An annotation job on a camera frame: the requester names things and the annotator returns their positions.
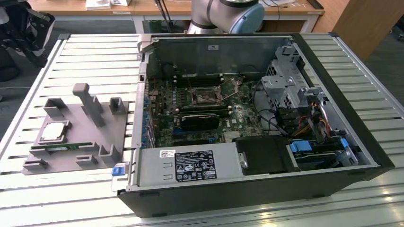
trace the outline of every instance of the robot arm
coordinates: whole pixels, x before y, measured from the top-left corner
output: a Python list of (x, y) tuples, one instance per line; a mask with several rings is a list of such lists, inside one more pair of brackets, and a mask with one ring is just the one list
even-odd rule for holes
[(42, 68), (44, 46), (54, 23), (48, 13), (36, 12), (24, 0), (0, 0), (0, 47), (12, 48)]
[(193, 0), (188, 34), (253, 33), (264, 14), (258, 0)]

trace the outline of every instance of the blue plastic clip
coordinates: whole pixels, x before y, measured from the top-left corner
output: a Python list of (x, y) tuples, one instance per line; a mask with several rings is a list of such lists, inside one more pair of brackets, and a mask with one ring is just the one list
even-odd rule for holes
[(125, 167), (118, 166), (112, 168), (112, 176), (124, 176), (125, 175)]
[(344, 148), (346, 148), (349, 146), (348, 141), (344, 138), (341, 139), (341, 144), (342, 144)]
[(298, 152), (298, 151), (310, 151), (310, 145), (309, 142), (306, 140), (300, 140), (300, 141), (294, 141), (290, 144), (290, 150), (292, 152)]

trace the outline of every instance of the floor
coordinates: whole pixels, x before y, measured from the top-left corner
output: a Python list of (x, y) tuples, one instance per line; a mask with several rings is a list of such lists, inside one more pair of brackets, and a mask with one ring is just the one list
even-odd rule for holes
[[(46, 44), (45, 53), (49, 53), (58, 34), (61, 33), (118, 34), (134, 33), (134, 29), (130, 21), (102, 21), (101, 23), (97, 21), (57, 22)], [(404, 42), (398, 42), (396, 36), (396, 33), (386, 35), (365, 64), (398, 101), (404, 104)], [(14, 52), (10, 52), (10, 54), (20, 67), (21, 73), (10, 81), (0, 82), (0, 88), (29, 87), (40, 69), (32, 67), (22, 56), (17, 55)], [(26, 88), (0, 89), (0, 95), (2, 96), (0, 102), (0, 138), (2, 138), (26, 92)]]

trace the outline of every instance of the metal table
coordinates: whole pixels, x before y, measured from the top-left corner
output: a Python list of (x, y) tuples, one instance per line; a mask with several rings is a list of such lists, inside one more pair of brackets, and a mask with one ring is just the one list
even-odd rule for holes
[(129, 101), (124, 147), (130, 129), (137, 82), (137, 35), (72, 35), (57, 40), (0, 143), (1, 226), (392, 226), (404, 221), (404, 109), (345, 44), (328, 34), (302, 34), (396, 169), (358, 182), (330, 197), (213, 210), (164, 218), (137, 218), (110, 191), (110, 169), (45, 175), (21, 174), (41, 126), (49, 97), (78, 103), (74, 83), (88, 83), (100, 102)]

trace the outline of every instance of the green circuit board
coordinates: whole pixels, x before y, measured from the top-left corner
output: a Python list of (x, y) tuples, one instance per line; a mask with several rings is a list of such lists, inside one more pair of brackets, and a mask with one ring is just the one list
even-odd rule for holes
[[(152, 99), (156, 147), (192, 145), (193, 141), (206, 144), (224, 143), (225, 132), (236, 132), (240, 136), (262, 134), (261, 123), (249, 103), (250, 83), (241, 83), (236, 76), (225, 76), (220, 89), (210, 87), (174, 87), (168, 81), (150, 83), (149, 90), (156, 94)], [(178, 126), (176, 108), (200, 106), (225, 106), (229, 117), (220, 118), (218, 127), (204, 131), (182, 131)]]

